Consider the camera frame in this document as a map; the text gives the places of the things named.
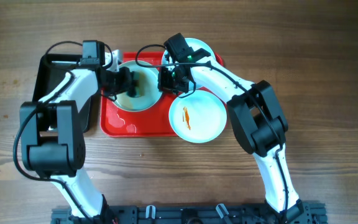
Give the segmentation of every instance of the red tray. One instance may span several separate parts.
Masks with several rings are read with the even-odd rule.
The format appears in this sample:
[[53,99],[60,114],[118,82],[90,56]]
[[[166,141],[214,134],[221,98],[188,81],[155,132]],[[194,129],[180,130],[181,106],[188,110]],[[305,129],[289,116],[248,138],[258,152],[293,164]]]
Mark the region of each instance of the red tray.
[[[163,52],[140,53],[139,60],[160,65]],[[124,53],[124,62],[135,60],[135,52]],[[216,61],[223,65],[222,58],[215,54]],[[101,98],[100,128],[111,137],[155,137],[176,136],[168,120],[169,108],[175,95],[162,93],[151,108],[140,112],[119,109],[114,103]]]

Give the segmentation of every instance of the wooden floor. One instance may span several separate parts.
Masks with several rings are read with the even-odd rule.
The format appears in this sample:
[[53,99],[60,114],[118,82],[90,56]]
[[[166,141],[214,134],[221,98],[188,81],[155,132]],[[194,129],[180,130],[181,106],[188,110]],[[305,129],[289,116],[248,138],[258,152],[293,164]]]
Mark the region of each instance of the wooden floor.
[[[274,86],[300,197],[325,203],[330,223],[358,223],[358,1],[323,0],[0,0],[0,223],[49,223],[52,208],[68,205],[12,162],[19,107],[32,98],[46,49],[98,39],[130,52],[177,32],[208,43],[235,74]],[[256,163],[230,127],[206,144],[114,139],[100,130],[98,110],[85,167],[110,205],[264,201]]]

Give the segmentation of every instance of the black tray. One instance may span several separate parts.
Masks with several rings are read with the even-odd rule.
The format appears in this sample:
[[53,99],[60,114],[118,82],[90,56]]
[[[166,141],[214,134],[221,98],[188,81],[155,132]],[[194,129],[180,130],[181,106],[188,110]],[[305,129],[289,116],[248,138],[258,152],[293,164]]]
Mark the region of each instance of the black tray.
[[[57,67],[67,67],[71,65],[69,62],[75,63],[82,55],[67,55],[67,54],[48,54],[48,62],[65,62],[65,63],[53,63]],[[59,85],[59,83],[65,78],[66,72],[60,69],[49,69],[44,64],[44,57],[40,60],[38,68],[37,81],[35,82],[34,94],[32,101],[39,101],[43,96],[49,94],[52,90]],[[91,105],[92,97],[84,104],[79,112],[80,125],[83,132],[87,132],[90,128],[91,119]]]

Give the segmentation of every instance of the wooden surface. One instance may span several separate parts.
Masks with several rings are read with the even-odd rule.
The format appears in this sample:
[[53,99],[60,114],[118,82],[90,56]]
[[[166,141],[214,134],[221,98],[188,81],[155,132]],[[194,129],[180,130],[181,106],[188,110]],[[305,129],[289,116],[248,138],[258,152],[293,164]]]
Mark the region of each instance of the wooden surface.
[[[300,197],[326,203],[330,223],[358,223],[358,1],[323,0],[0,0],[0,223],[49,223],[52,208],[68,205],[12,162],[19,107],[32,98],[46,49],[98,39],[136,51],[177,32],[208,43],[235,74],[274,86]],[[206,144],[113,139],[100,130],[98,110],[85,167],[110,205],[263,202],[256,163],[230,128]]]

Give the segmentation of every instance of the white plate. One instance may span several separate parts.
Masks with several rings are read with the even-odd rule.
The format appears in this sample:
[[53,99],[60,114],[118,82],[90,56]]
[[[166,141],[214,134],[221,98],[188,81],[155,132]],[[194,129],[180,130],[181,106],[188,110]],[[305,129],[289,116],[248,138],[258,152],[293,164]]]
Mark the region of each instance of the white plate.
[[[184,108],[187,108],[187,125]],[[169,109],[169,123],[182,139],[193,143],[204,143],[218,137],[227,121],[222,101],[210,92],[196,90],[185,98],[176,98]]]
[[[147,62],[139,61],[144,65],[151,65]],[[141,96],[132,98],[127,93],[117,95],[114,104],[125,111],[138,112],[152,107],[161,98],[162,92],[157,88],[158,70],[156,68],[145,68],[138,66],[135,61],[120,64],[119,68],[128,67],[131,72],[139,72],[139,89]]]
[[[212,49],[208,46],[208,44],[204,43],[201,40],[194,39],[194,38],[185,38],[185,40],[186,40],[186,43],[189,45],[189,47],[192,47],[194,51],[202,48],[202,49],[208,51],[211,54],[211,56],[216,60],[215,54],[212,51]],[[162,65],[165,65],[165,64],[168,63],[167,59],[165,59],[165,57],[167,55],[168,55],[168,51],[164,51],[164,54],[163,54],[162,59],[161,59],[161,64]],[[193,90],[193,87],[194,87],[194,84],[192,82],[189,82],[189,90]],[[199,89],[201,87],[203,87],[203,86],[199,85],[199,84],[196,84],[197,89]]]

